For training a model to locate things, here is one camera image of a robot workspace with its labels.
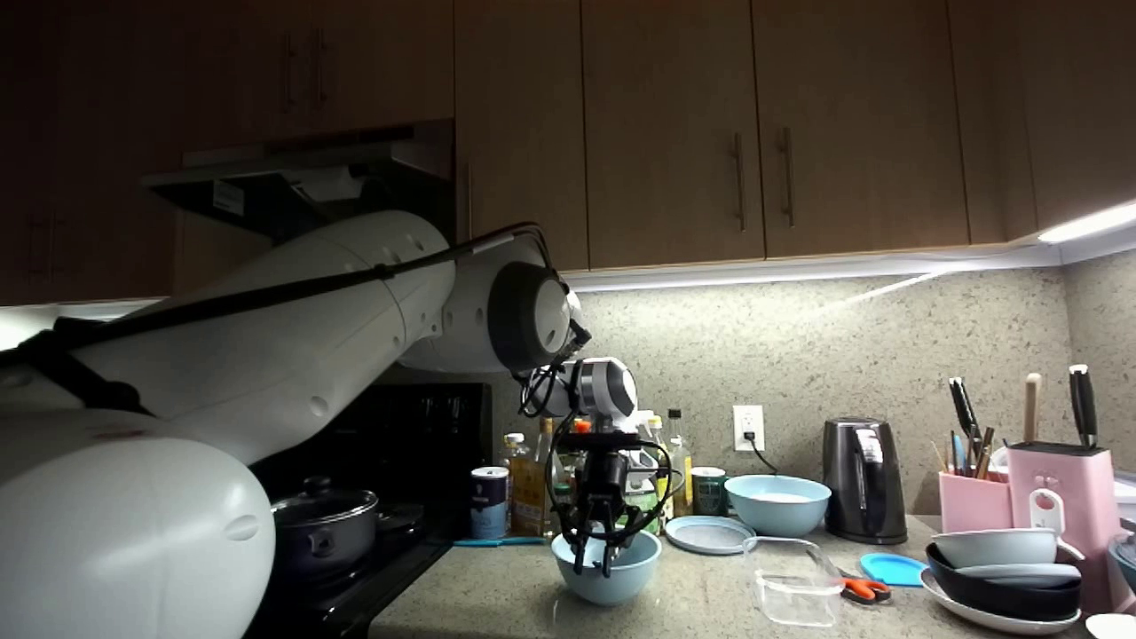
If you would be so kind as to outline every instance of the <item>pot lid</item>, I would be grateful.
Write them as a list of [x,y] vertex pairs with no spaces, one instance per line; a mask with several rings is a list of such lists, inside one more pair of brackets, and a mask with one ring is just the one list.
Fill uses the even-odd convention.
[[378,513],[373,490],[339,490],[327,475],[305,475],[301,492],[273,505],[277,524],[327,524]]

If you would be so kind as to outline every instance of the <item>black pot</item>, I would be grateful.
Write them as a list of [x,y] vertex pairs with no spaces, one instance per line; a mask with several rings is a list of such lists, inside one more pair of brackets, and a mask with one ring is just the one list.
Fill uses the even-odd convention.
[[353,571],[378,545],[380,498],[373,490],[335,490],[310,475],[305,490],[277,501],[277,587],[314,587]]

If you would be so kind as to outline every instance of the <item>electric kettle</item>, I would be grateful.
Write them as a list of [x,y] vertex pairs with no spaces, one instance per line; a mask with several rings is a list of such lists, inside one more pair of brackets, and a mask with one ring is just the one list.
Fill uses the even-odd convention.
[[895,548],[910,539],[890,427],[882,418],[824,423],[829,533]]

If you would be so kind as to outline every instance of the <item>cabinet handle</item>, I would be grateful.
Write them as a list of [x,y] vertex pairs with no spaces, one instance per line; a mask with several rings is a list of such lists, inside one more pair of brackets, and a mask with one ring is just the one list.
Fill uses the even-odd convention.
[[331,42],[325,39],[325,31],[314,31],[310,51],[314,51],[314,77],[310,77],[314,110],[325,110],[331,104],[331,89],[327,89]]
[[777,153],[783,153],[783,165],[784,165],[783,217],[784,217],[784,227],[793,227],[797,224],[797,198],[793,198],[793,130],[787,127],[777,130]]
[[293,42],[293,36],[284,36],[284,42],[280,42],[280,114],[293,114],[294,107],[297,107],[297,98],[294,98],[294,56],[297,56],[297,51],[294,51],[294,42]]
[[741,135],[738,135],[738,130],[736,130],[733,156],[736,156],[736,175],[738,175],[738,211],[736,211],[736,220],[738,220],[738,231],[747,231],[747,227],[749,227],[749,212],[747,212],[747,148],[741,148]]

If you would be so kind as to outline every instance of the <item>under-cabinet light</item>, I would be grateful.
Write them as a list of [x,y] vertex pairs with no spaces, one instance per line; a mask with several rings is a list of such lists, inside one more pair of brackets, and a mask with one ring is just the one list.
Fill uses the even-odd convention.
[[1037,243],[1067,244],[1067,243],[1080,243],[1080,238],[1090,238],[1090,236],[1106,236],[1106,231],[1127,227],[1133,220],[1136,220],[1136,198],[1121,204],[1121,206],[1097,211],[1090,217],[1075,217],[1075,220],[1057,224],[1057,227],[1046,227],[1046,231],[1037,236]]

